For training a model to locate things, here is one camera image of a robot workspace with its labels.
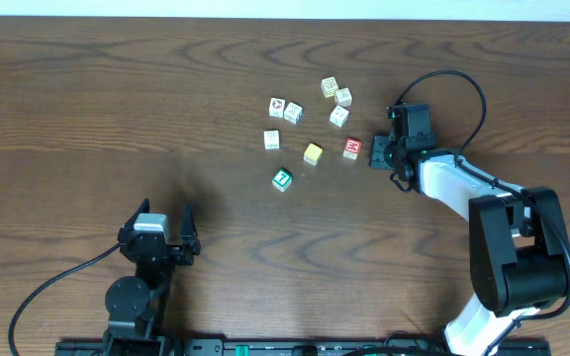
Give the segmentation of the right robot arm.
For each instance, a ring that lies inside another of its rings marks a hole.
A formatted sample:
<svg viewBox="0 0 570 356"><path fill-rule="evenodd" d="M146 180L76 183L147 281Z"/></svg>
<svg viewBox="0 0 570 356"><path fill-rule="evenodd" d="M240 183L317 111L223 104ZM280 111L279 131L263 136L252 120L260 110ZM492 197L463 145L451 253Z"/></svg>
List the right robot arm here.
<svg viewBox="0 0 570 356"><path fill-rule="evenodd" d="M495 355L527 321L570 308L570 242L557 194L524 188L438 148L433 134L377 135L370 165L406 193L437 200L467 220L474 293L443 330L453 355Z"/></svg>

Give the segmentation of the yellow top wooden block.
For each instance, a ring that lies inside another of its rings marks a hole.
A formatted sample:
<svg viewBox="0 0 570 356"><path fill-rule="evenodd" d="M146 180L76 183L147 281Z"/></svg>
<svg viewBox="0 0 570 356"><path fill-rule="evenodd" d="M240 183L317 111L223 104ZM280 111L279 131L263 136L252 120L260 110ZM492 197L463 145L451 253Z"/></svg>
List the yellow top wooden block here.
<svg viewBox="0 0 570 356"><path fill-rule="evenodd" d="M316 166L320 161L323 152L324 150L320 146L310 143L304 151L303 159L305 162Z"/></svg>

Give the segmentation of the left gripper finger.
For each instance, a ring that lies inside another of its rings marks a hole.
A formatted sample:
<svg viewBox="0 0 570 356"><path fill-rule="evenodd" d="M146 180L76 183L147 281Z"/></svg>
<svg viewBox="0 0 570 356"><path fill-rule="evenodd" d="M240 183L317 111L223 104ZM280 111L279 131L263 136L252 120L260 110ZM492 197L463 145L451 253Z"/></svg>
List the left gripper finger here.
<svg viewBox="0 0 570 356"><path fill-rule="evenodd" d="M197 231L194 223L193 210L190 205L185 207L180 229L180 237L184 243L195 243L197 241Z"/></svg>
<svg viewBox="0 0 570 356"><path fill-rule="evenodd" d="M149 199L145 198L132 216L124 223L124 228L133 228L140 214L148 214L150 209Z"/></svg>

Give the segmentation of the red letter M block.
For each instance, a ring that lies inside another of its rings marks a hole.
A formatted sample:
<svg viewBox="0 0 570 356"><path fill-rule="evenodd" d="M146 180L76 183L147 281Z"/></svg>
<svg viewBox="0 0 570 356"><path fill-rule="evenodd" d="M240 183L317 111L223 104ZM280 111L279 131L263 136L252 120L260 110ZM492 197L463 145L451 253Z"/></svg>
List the red letter M block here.
<svg viewBox="0 0 570 356"><path fill-rule="evenodd" d="M351 160L356 160L362 148L362 142L349 137L344 145L342 156Z"/></svg>

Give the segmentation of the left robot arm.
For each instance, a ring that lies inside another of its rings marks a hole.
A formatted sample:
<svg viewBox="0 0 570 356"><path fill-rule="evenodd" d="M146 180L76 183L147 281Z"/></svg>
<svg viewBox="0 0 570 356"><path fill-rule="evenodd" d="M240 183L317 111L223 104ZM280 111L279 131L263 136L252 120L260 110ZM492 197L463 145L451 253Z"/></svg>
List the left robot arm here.
<svg viewBox="0 0 570 356"><path fill-rule="evenodd" d="M162 330L166 302L175 269L191 266L201 243L191 207L184 211L179 240L170 241L168 218L153 214L149 200L118 232L119 250L136 265L133 276L118 279L108 289L108 328L103 355L181 355L182 342Z"/></svg>

